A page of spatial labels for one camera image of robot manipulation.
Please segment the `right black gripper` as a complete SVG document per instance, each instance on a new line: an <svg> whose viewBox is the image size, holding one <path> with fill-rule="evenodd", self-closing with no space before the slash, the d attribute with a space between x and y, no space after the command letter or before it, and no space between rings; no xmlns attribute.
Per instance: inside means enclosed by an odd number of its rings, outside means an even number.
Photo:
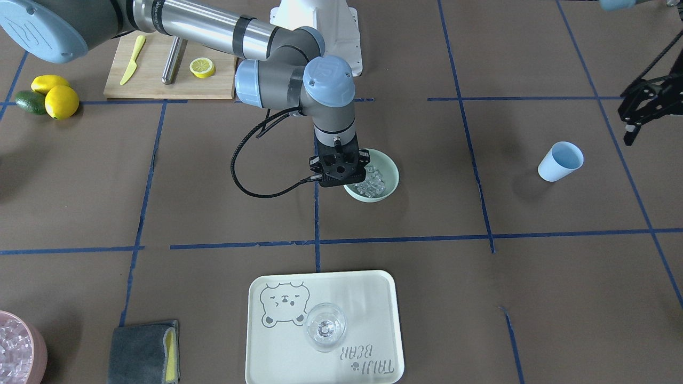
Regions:
<svg viewBox="0 0 683 384"><path fill-rule="evenodd" d="M309 168L314 174L309 177L310 181L326 188L364 182L370 153L368 149L359 148L357 138L332 147L317 139L314 142L315 155L309 159Z"/></svg>

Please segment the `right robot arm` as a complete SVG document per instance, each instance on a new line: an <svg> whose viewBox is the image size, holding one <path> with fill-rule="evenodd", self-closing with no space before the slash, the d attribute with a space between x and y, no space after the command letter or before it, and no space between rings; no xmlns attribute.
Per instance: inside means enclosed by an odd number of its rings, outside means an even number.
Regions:
<svg viewBox="0 0 683 384"><path fill-rule="evenodd" d="M370 155L357 141L352 68L327 54L322 34L312 27L288 30L195 1L2 1L2 28L26 51L53 63L82 58L133 31L232 54L242 59L237 97L276 109L247 138L267 133L282 117L309 116L317 154L305 182L333 187L366 178Z"/></svg>

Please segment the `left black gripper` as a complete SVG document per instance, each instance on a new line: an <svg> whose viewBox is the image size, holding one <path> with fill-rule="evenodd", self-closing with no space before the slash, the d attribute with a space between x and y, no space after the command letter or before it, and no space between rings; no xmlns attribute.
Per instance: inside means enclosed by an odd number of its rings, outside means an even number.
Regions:
<svg viewBox="0 0 683 384"><path fill-rule="evenodd" d="M639 79L622 94L618 114L625 123L625 146L632 146L641 128L665 116L682 114L681 75L666 75L651 81Z"/></svg>

